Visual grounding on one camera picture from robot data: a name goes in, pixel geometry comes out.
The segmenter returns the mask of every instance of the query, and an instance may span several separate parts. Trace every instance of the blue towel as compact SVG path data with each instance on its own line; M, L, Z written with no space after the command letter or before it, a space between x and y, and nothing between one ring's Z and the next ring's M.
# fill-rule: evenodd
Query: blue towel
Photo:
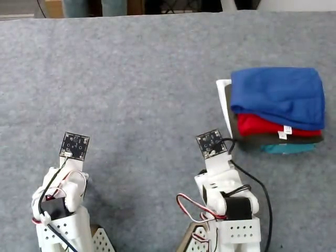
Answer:
M302 130L324 128L322 81L313 68L262 67L231 75L231 109Z
M315 149L315 144L270 144L262 145L260 149L264 152L271 154L294 154Z

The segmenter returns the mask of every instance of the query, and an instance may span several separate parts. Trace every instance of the red and white wire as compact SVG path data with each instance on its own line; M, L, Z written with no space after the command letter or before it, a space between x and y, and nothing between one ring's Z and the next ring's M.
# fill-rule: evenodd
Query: red and white wire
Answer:
M211 214L213 216L213 219L208 219L208 218L205 218L203 220L195 220L191 214L187 211L187 209L184 207L184 205L181 203L180 201L180 197L184 198L185 200L193 203L195 206L197 206L198 208L206 211L207 213ZM196 222L196 223L204 223L204 222L208 222L208 221L212 221L214 219L226 219L226 216L225 215L218 215L216 214L214 211L212 211L211 209L207 208L206 206L203 206L201 205L200 203L194 201L193 199L191 199L190 197L188 197L187 195L183 194L183 193L179 193L177 194L176 196L176 201L177 201L177 204L179 205L179 207L181 208L181 210L189 216L189 218L193 221L193 222Z

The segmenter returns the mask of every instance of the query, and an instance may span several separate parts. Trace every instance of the gray carpet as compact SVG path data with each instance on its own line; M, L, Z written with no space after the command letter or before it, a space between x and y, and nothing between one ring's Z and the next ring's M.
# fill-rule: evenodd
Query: gray carpet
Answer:
M335 24L336 13L258 12L1 22L0 250L38 251L30 197L70 131L91 136L91 221L118 252L173 251L189 224L175 195L201 200L194 136L228 136L215 81L304 66L324 82L325 141L311 153L233 157L269 189L270 251L336 251ZM264 246L266 200L242 178L259 198Z

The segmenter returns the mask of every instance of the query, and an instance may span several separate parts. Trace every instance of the cable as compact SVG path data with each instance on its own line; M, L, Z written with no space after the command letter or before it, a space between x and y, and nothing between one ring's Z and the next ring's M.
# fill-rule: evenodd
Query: cable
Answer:
M53 183L53 181L55 180L55 178L57 177L57 175L59 174L59 172L64 168L65 164L67 163L68 161L68 157L66 157L64 159L64 162L62 164L62 166L60 167L60 169L53 175L53 177L51 178L51 180L49 181L49 183L47 184L46 188L44 189L44 191L42 192L41 194L41 197L40 199L38 200L38 211L40 214L43 214L44 215L44 211L41 207L41 203L42 203L42 200L43 198L45 197L47 191L49 190L51 184ZM54 227L52 224L48 224L47 227L49 227L49 229L55 234L58 236L58 238L60 238L73 252L78 252L74 247L73 245L71 245L71 243L69 241L67 241L61 233L59 233Z
M272 206L271 206L271 201L269 199L269 195L267 192L267 189L265 187L265 185L256 177L252 176L251 174L249 174L247 171L245 171L243 168L241 168L239 165L237 165L233 160L230 160L230 162L238 169L240 170L242 173L244 173L246 176L250 177L251 179L253 179L255 182L257 182L262 189L264 190L265 193L265 197L266 197L266 201L267 201L267 205L268 205L268 211L269 211L269 227L268 227L268 237L267 237L267 242L266 242L266 246L265 246L265 250L264 252L267 252L271 243L271 239L272 239L272 227L273 227L273 213L272 213Z
M250 185L242 185L240 187L238 187L237 189L234 189L233 191L229 192L229 193L224 193L223 192L223 196L225 197L231 197L232 195L235 195L236 193L240 193L242 191L245 191L245 190L249 190L251 191L251 186Z
M43 10L42 10L42 7L40 5L40 1L39 0L36 0L37 4L38 4L38 7L40 8L41 12L42 12L42 15L44 16L44 18L47 18L46 17L46 14L44 14Z
M67 196L67 193L66 193L62 188L59 188L59 187L56 187L56 186L51 186L51 187L48 188L48 190L50 190L50 189L56 189L56 191L60 190L61 192L64 193L65 197ZM35 200L37 200L39 197L40 197L40 196L37 196L37 197L33 198L33 200L31 201L31 205L32 205L31 207L33 207L33 205L34 205L34 203L35 203Z
M75 173L75 172L76 172L76 173L79 173L79 175L81 175L82 178L84 179L84 190L83 190L82 194L80 195L80 196L83 196L83 194L85 193L86 185L87 185L87 181L86 181L86 178L85 178L84 174L83 174L81 171L78 171L78 170L72 170L72 171L70 171L70 172L68 173L68 175L67 175L67 179L69 179L70 176L72 175L72 173Z
M222 138L218 143L215 143L213 146L212 146L212 149L215 149L218 145L222 144L223 142L225 143L225 141L230 141L232 144L231 144L231 147L230 149L227 151L227 153L229 155L231 155L231 152L233 151L235 145L236 145L236 142L237 140L235 139L232 139L232 138Z
M217 250L217 245L218 245L218 228L216 228L216 246L213 252Z
M60 238L73 252L78 252L73 245L71 245L70 242L68 242L61 233L59 233L52 224L48 224L47 227L49 227L49 229L58 236L58 238Z
M187 201L193 203L195 206L199 207L200 209L210 213L214 218L213 219L204 219L204 220L195 220L191 214L187 211L187 209L184 207L184 205L181 203L180 201L180 197L186 199ZM177 194L176 196L176 201L177 201L177 204L179 205L179 207L181 208L181 210L189 216L189 218L193 221L193 222L196 222L196 223L204 223L204 222L208 222L208 221L213 221L214 219L226 219L226 216L225 215L218 215L216 214L214 211L210 210L209 208L201 205L200 203L194 201L193 199L189 198L187 195L183 194L183 193L179 193Z
M49 183L47 184L46 188L45 188L44 191L42 192L41 197L40 197L40 199L38 200L38 211L39 211L40 214L43 214L43 209L42 209L42 207L41 207L41 203L42 203L42 200L43 200L44 196L46 195L46 193L47 193L47 191L49 190L51 184L53 183L53 181L54 181L55 178L57 177L58 173L64 168L64 166L65 166L65 164L67 163L68 159L69 159L68 157L66 157L66 158L64 159L64 162L63 162L61 168L60 168L60 169L53 175L53 177L51 178L51 180L50 180Z

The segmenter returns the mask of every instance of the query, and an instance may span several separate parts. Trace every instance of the background furniture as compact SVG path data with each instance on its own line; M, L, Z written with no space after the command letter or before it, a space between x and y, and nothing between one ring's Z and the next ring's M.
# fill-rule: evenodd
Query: background furniture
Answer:
M336 11L335 0L261 0L258 10L288 12Z
M91 136L85 205L116 250L174 251L190 223L176 194L201 201L194 137L228 136L215 81L257 66L315 67L326 95L315 151L233 153L268 188L270 251L335 251L335 23L336 13L249 11L0 22L0 251L38 251L30 197L65 131ZM266 200L242 179L264 246Z
M62 0L44 0L48 17L63 18ZM90 16L101 16L101 0L89 0ZM127 15L144 14L143 0L127 0Z

